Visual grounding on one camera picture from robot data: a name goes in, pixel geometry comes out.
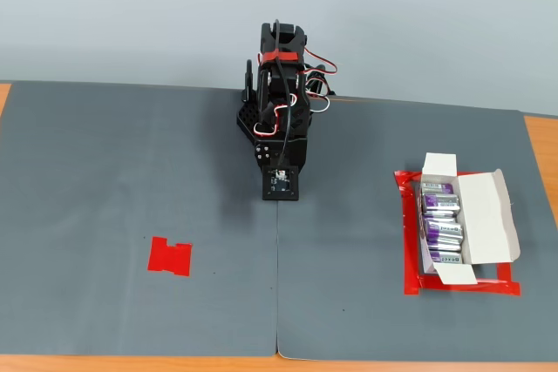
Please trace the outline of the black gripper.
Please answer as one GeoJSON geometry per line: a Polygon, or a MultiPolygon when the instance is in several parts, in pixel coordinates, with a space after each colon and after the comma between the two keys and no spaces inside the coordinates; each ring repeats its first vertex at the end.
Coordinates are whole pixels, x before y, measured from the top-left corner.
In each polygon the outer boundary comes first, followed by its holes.
{"type": "Polygon", "coordinates": [[[269,102],[256,122],[254,144],[257,165],[296,166],[302,170],[306,162],[310,106],[304,100],[291,98],[269,102]]]}

